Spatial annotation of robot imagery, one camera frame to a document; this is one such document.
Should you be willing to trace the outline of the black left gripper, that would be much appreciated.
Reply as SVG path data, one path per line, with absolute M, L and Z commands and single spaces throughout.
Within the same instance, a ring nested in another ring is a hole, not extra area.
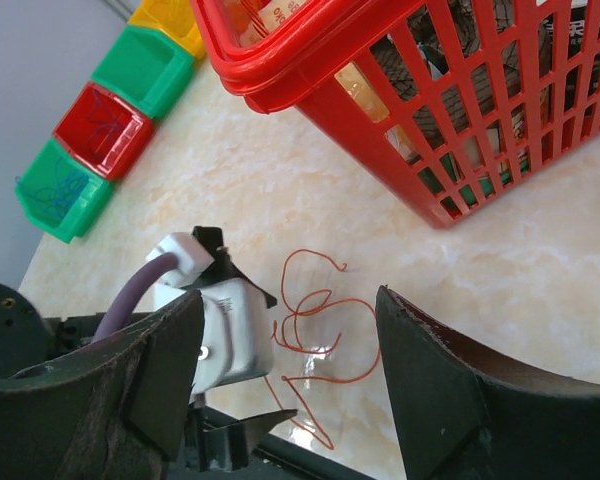
M 235 272 L 239 274 L 240 277 L 249 280 L 246 275 L 244 275 L 232 262 L 228 250 L 224 245 L 223 232 L 219 227 L 196 226 L 193 229 L 192 235 L 209 253 L 212 254 L 212 258 L 219 262 L 217 266 L 212 267 L 208 273 L 203 275 L 204 280 L 210 281 L 226 279 L 232 272 Z M 190 397 L 190 406 L 188 407 L 188 411 L 191 406 L 196 408 L 206 407 L 205 393 L 198 395 L 195 398 Z

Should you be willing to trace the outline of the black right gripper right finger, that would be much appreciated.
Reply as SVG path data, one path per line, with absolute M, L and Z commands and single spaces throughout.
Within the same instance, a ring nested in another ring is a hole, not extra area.
M 395 291 L 376 327 L 410 479 L 600 479 L 600 384 L 506 356 Z

